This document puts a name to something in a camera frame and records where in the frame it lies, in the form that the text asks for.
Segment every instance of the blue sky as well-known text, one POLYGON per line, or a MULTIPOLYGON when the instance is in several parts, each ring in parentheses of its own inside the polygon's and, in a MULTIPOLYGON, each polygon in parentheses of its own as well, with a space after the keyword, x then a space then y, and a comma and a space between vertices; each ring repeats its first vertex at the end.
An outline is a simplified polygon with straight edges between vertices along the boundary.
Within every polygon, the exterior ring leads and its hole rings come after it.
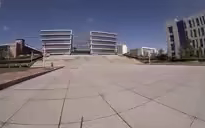
POLYGON ((128 47, 166 48, 165 22, 205 10, 205 0, 1 0, 0 44, 24 38, 41 48, 41 29, 118 33, 128 47))

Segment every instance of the building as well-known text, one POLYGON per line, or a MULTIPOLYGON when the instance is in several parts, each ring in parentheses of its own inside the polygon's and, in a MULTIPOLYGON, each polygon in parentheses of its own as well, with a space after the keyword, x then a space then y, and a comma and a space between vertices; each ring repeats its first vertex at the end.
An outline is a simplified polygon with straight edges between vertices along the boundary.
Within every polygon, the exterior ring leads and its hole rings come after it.
POLYGON ((100 55, 115 55, 117 34, 110 32, 90 32, 90 53, 100 55))
POLYGON ((194 49, 194 55, 205 56, 205 12, 168 21, 167 27, 167 53, 171 58, 180 58, 181 49, 188 46, 194 49))
POLYGON ((24 39, 17 39, 15 43, 0 44, 0 60, 19 58, 21 55, 42 55, 42 51, 25 43, 24 39))
POLYGON ((72 30, 41 30, 40 36, 46 54, 71 54, 73 41, 72 30))
POLYGON ((118 44, 117 45, 117 54, 118 55, 123 55, 128 52, 128 47, 125 44, 118 44))
POLYGON ((158 51, 156 48, 142 47, 130 50, 130 55, 132 56, 149 56, 149 55, 157 55, 158 51))

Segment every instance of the paved plaza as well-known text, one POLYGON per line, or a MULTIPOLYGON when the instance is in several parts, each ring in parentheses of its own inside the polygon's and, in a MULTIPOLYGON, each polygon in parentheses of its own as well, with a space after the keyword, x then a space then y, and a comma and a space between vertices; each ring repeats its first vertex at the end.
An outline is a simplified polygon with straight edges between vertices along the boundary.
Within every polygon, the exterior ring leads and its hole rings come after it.
POLYGON ((205 66, 83 56, 0 91, 0 128, 205 128, 205 66))

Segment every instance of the concrete ground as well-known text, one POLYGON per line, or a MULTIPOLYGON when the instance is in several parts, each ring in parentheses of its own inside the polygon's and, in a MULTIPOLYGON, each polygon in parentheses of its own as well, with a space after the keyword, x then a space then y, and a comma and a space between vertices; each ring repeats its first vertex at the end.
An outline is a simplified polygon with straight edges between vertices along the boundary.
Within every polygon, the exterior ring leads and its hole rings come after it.
POLYGON ((205 67, 122 60, 80 56, 0 91, 0 128, 205 128, 205 67))

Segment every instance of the white building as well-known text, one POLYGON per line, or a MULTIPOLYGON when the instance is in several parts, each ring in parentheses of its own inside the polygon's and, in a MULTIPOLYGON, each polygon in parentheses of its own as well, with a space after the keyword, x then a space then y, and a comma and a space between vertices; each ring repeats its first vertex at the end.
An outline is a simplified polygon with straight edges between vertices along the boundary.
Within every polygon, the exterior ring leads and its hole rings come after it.
POLYGON ((115 55, 117 34, 110 32, 90 32, 90 53, 98 55, 115 55))
POLYGON ((168 21, 166 25, 168 56, 180 58, 181 50, 190 45, 196 56, 205 56, 205 12, 168 21))
POLYGON ((117 53, 118 55, 123 55, 128 52, 128 47, 125 44, 118 44, 117 45, 117 53))
POLYGON ((149 54, 157 55, 158 51, 156 48, 142 47, 131 49, 130 54, 133 56, 149 56, 149 54))
POLYGON ((55 29, 41 30, 40 37, 46 54, 71 54, 73 34, 72 30, 55 29))

